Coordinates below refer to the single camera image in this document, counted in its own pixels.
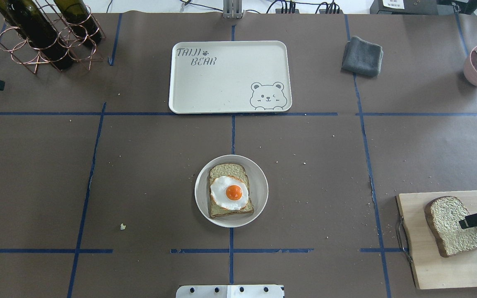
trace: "slice of bread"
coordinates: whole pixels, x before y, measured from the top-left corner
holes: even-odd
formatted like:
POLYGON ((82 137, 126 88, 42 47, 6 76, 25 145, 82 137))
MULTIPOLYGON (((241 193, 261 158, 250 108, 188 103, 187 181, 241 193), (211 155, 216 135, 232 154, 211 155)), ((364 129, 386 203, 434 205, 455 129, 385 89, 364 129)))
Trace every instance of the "slice of bread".
POLYGON ((477 228, 464 230, 459 223, 469 214, 461 200, 452 196, 434 199, 424 208, 426 222, 442 257, 477 249, 477 228))
POLYGON ((253 204, 251 202, 251 196, 248 198, 248 203, 244 208, 240 210, 227 210, 224 209, 216 204, 214 201, 214 198, 211 196, 211 190, 210 187, 214 180, 218 177, 221 176, 233 176, 236 177, 237 179, 241 180, 246 184, 246 187, 248 188, 248 192, 250 190, 250 180, 248 179, 248 175, 246 175, 246 170, 244 169, 243 166, 240 164, 236 163, 222 163, 222 164, 217 164, 214 166, 210 172, 209 172, 209 184, 208 184, 208 191, 210 193, 210 200, 209 200, 209 215, 213 219, 215 217, 219 216, 227 216, 227 215, 232 215, 232 214, 247 214, 247 213, 253 213, 253 204))

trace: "bear drawing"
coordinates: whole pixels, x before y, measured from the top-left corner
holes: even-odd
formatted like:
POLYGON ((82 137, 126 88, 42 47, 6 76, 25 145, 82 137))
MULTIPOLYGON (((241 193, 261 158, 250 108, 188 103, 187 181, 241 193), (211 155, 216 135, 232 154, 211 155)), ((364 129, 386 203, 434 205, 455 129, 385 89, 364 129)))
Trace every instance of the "bear drawing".
POLYGON ((286 105, 286 97, 282 90, 284 85, 275 82, 273 85, 262 85, 261 83, 253 83, 251 90, 253 94, 250 98, 250 104, 255 110, 282 110, 286 105))

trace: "gray cloth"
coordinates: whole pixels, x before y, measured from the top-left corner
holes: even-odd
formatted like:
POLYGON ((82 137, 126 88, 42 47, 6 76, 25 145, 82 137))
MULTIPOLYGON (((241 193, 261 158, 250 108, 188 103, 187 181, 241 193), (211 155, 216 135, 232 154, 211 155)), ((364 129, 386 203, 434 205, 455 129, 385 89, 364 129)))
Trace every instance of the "gray cloth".
POLYGON ((361 75, 377 76, 383 53, 381 46, 353 36, 345 45, 341 68, 361 75))

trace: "table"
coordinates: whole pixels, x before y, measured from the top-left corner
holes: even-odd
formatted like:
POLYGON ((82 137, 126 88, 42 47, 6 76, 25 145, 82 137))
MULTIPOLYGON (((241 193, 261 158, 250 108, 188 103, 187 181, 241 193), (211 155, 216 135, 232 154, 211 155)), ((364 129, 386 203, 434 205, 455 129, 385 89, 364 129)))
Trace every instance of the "table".
POLYGON ((113 65, 34 76, 0 51, 0 297, 230 283, 282 284, 287 297, 477 296, 417 290, 395 236, 396 194, 477 190, 477 88, 462 75, 477 17, 96 17, 113 65), (383 46, 377 78, 340 70, 353 35, 383 46), (288 113, 171 113, 172 47, 212 40, 284 42, 288 113), (200 169, 230 153, 270 187, 264 212, 235 229, 207 221, 193 195, 200 169))

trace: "metal handle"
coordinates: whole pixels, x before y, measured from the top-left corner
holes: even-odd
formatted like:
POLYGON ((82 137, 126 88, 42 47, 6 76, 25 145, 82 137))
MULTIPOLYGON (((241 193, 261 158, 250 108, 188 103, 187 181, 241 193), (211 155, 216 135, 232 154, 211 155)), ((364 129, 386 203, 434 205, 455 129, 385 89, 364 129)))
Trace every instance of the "metal handle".
POLYGON ((399 249, 401 249, 402 252, 405 253, 407 260, 410 263, 413 263, 413 258, 410 256, 408 252, 409 249, 404 247, 404 244, 402 243, 402 240, 401 240, 401 227, 403 228, 406 234, 406 229, 404 228, 403 223, 404 223, 404 217, 400 216, 399 225, 397 226, 397 241, 399 242, 399 249))

